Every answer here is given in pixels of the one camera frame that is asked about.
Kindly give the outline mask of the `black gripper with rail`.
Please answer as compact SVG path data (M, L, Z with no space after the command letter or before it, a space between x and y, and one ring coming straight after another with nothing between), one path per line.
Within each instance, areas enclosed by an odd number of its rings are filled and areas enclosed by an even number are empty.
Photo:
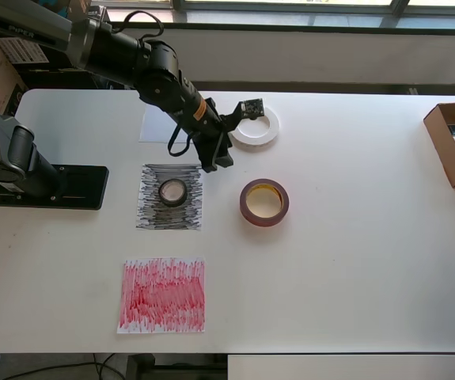
M199 156L202 170L211 173L218 169L228 168L233 165L233 159L228 153L228 136L220 131L214 137L198 132L194 136L194 146Z

